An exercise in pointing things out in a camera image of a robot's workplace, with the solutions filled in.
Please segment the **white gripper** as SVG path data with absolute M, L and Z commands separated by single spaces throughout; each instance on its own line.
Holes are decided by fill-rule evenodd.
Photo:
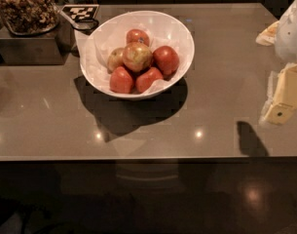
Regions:
M 297 62 L 297 0 L 288 7 L 279 21 L 273 22 L 256 37 L 262 46 L 275 44 L 279 58 Z M 283 125 L 297 110 L 297 64 L 288 63 L 280 72 L 272 71 L 268 78 L 267 100 L 259 123 L 263 126 Z

